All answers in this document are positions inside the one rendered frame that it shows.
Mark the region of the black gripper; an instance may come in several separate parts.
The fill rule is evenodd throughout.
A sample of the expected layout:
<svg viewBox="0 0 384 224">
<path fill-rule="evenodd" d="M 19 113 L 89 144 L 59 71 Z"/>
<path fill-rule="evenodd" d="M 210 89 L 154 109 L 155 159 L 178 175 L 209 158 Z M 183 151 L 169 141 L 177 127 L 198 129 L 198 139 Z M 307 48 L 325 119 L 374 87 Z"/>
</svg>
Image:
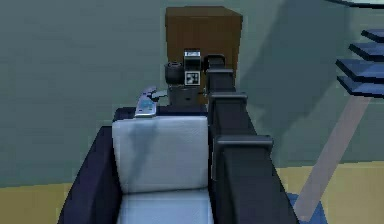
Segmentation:
<svg viewBox="0 0 384 224">
<path fill-rule="evenodd" d="M 171 105 L 194 106 L 200 104 L 199 98 L 204 94 L 200 87 L 200 71 L 187 70 L 181 62 L 168 62 L 165 65 L 165 81 L 168 85 L 168 98 Z M 157 104 L 151 98 L 155 91 L 155 86 L 143 90 L 136 105 L 136 118 L 156 115 Z"/>
</svg>

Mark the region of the blue tiered shelf stand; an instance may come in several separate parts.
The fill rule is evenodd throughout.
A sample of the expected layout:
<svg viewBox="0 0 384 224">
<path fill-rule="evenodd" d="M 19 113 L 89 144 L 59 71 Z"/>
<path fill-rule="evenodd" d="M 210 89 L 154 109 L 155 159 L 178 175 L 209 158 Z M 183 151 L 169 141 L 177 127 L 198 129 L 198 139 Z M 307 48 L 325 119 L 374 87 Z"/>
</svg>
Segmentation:
<svg viewBox="0 0 384 224">
<path fill-rule="evenodd" d="M 370 101 L 384 99 L 384 29 L 365 29 L 361 35 L 369 42 L 349 45 L 359 59 L 335 62 L 344 73 L 337 81 L 350 97 L 293 205 L 300 224 L 312 224 L 320 199 Z"/>
</svg>

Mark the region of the brown carton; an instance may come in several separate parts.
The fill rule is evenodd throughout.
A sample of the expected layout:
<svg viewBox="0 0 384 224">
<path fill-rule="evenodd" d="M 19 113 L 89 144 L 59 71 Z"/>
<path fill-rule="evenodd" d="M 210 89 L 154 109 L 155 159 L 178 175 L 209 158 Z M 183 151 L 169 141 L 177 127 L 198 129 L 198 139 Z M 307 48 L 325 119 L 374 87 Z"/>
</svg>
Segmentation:
<svg viewBox="0 0 384 224">
<path fill-rule="evenodd" d="M 167 7 L 167 59 L 182 62 L 185 49 L 199 49 L 202 57 L 222 54 L 233 70 L 235 85 L 243 16 L 223 6 Z"/>
</svg>

